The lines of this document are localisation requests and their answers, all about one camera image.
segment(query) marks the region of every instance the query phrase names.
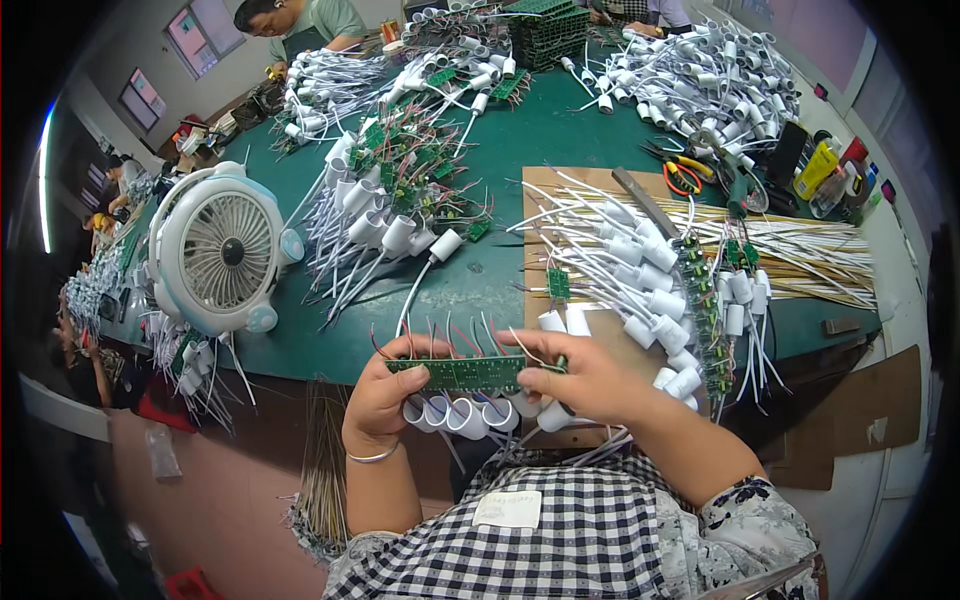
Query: plastic bag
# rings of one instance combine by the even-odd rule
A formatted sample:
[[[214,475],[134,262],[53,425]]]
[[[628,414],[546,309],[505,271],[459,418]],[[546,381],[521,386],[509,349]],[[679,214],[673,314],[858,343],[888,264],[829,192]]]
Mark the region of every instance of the plastic bag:
[[[177,464],[177,455],[174,454],[174,439],[170,433],[170,427],[163,423],[155,423],[153,427],[147,429],[146,439],[154,478],[182,476],[183,472]]]

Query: red stool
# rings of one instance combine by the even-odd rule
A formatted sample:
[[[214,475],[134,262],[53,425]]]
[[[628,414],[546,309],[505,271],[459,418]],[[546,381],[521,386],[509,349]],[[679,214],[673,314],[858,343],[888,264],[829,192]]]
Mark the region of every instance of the red stool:
[[[227,600],[210,589],[204,577],[204,570],[195,566],[190,570],[171,575],[163,580],[170,600]]]

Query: silver bangle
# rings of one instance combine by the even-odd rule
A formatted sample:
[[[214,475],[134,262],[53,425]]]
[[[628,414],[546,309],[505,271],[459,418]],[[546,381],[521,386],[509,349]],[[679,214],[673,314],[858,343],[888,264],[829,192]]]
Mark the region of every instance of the silver bangle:
[[[353,456],[352,454],[350,454],[350,453],[347,452],[346,450],[344,450],[344,453],[347,454],[347,458],[349,458],[351,461],[353,461],[353,462],[355,462],[355,463],[375,463],[375,462],[377,462],[377,461],[382,461],[383,459],[387,458],[388,456],[390,456],[391,454],[393,454],[394,452],[396,452],[396,448],[397,448],[399,445],[400,445],[400,440],[397,440],[397,441],[396,441],[396,444],[394,444],[394,447],[390,448],[390,449],[387,450],[386,452],[382,452],[382,453],[380,453],[380,454],[377,454],[376,456],[368,456],[368,457],[364,457],[364,458],[361,458],[361,457],[359,457],[359,456]]]

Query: electric fan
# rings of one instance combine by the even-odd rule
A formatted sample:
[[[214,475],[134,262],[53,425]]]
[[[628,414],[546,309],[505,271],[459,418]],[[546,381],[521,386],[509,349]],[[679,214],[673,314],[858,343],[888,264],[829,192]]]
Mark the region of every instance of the electric fan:
[[[270,295],[280,269],[302,258],[303,243],[283,228],[276,196],[232,161],[178,181],[150,223],[156,303],[208,336],[273,329]]]

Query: checkered shirt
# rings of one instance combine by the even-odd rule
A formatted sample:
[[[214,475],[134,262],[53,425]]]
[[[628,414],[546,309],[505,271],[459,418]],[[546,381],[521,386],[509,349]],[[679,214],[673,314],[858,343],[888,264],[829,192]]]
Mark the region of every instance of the checkered shirt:
[[[584,468],[538,466],[556,465],[549,452],[521,451],[504,467],[494,459],[459,504],[368,554],[326,597],[670,596],[655,492],[677,495],[649,459],[616,454]],[[485,493],[526,490],[542,493],[537,529],[472,525]]]

